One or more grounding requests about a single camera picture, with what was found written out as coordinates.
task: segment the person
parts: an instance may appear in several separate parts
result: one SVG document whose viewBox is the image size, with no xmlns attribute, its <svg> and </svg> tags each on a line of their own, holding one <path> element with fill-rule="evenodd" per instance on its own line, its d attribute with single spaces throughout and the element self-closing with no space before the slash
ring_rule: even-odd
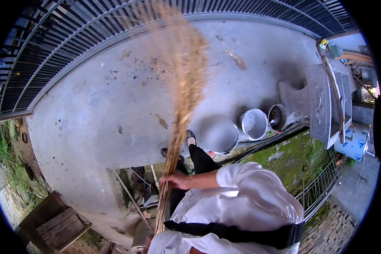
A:
<svg viewBox="0 0 381 254">
<path fill-rule="evenodd" d="M 237 226 L 241 231 L 275 231 L 282 226 L 301 224 L 303 208 L 290 195 L 279 177 L 255 162 L 220 166 L 196 145 L 190 130 L 186 132 L 195 175 L 188 175 L 182 160 L 172 175 L 161 182 L 172 186 L 171 221 Z M 299 242 L 284 249 L 250 242 L 231 242 L 214 233 L 204 236 L 166 230 L 149 237 L 144 251 L 148 254 L 194 253 L 298 253 Z"/>
</svg>

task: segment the metal railing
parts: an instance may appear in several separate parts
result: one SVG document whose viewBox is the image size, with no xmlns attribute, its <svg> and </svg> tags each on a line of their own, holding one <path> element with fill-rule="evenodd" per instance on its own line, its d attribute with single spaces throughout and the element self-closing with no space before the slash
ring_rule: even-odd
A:
<svg viewBox="0 0 381 254">
<path fill-rule="evenodd" d="M 62 77 L 102 50 L 164 26 L 156 5 L 193 22 L 270 23 L 313 38 L 355 29 L 337 0 L 43 0 L 21 15 L 3 45 L 0 119 L 29 113 Z"/>
<path fill-rule="evenodd" d="M 304 221 L 308 221 L 324 204 L 339 178 L 340 174 L 333 158 L 320 175 L 295 197 L 304 208 Z"/>
</svg>

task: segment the black strap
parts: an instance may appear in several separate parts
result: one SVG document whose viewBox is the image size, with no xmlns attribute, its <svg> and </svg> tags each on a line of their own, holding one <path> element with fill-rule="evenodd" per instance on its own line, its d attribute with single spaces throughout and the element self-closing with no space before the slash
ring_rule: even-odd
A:
<svg viewBox="0 0 381 254">
<path fill-rule="evenodd" d="M 176 223 L 174 221 L 164 222 L 165 226 L 174 231 L 197 236 L 205 236 L 209 233 L 224 238 L 232 243 L 255 242 L 277 249 L 284 249 L 299 242 L 304 232 L 305 223 L 282 226 L 275 231 L 243 231 L 237 226 L 226 226 L 221 223 Z"/>
</svg>

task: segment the brick wall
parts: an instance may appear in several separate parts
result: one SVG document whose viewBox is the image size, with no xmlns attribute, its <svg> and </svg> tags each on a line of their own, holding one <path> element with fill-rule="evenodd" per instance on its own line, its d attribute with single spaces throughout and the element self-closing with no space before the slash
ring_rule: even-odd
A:
<svg viewBox="0 0 381 254">
<path fill-rule="evenodd" d="M 308 221 L 299 254 L 339 253 L 355 231 L 350 215 L 328 199 Z"/>
</svg>

